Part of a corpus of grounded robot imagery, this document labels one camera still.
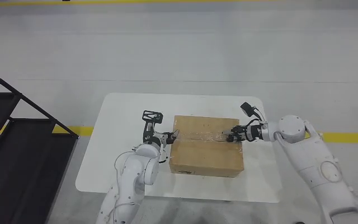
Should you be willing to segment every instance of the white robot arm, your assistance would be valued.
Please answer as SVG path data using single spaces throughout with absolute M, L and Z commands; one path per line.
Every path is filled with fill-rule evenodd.
M 117 182 L 111 186 L 97 216 L 96 224 L 130 224 L 144 198 L 144 185 L 153 185 L 158 174 L 161 147 L 172 144 L 178 136 L 175 132 L 156 132 L 155 124 L 161 124 L 163 114 L 144 111 L 142 119 L 146 122 L 143 143 L 133 149 L 122 168 L 122 175 L 117 174 Z
M 254 115 L 257 119 L 248 125 L 239 125 L 223 132 L 227 135 L 228 142 L 252 142 L 256 139 L 278 141 L 292 166 L 310 187 L 317 200 L 322 212 L 321 223 L 337 223 L 337 216 L 349 217 L 348 222 L 339 223 L 358 223 L 357 197 L 344 181 L 338 159 L 329 151 L 321 136 L 308 121 L 303 121 L 298 116 L 287 115 L 278 123 L 267 122 L 255 112 L 257 108 L 248 103 L 244 103 L 241 108 L 245 114 L 250 117 Z

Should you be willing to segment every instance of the gray floor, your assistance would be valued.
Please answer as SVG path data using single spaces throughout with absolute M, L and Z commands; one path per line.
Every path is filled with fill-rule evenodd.
M 358 2 L 0 7 L 1 77 L 66 125 L 94 126 L 111 92 L 255 96 L 323 132 L 358 130 Z M 21 104 L 14 116 L 38 115 Z M 49 223 L 94 223 L 103 194 L 79 192 L 89 138 Z M 329 144 L 358 189 L 356 144 Z M 319 222 L 312 194 L 276 146 L 280 203 L 145 198 L 134 223 Z
M 78 141 L 49 223 L 94 223 L 96 220 L 105 195 L 80 192 L 75 187 L 77 172 L 88 142 L 88 137 L 82 137 Z M 350 157 L 358 157 L 356 145 L 329 144 L 328 146 L 340 158 L 346 180 L 353 186 L 358 186 L 358 174 L 349 169 L 349 167 L 355 167 L 355 162 Z M 283 224 L 294 221 L 319 223 L 319 208 L 308 187 L 290 167 L 281 149 L 275 148 L 284 187 L 280 203 L 146 197 L 133 223 Z

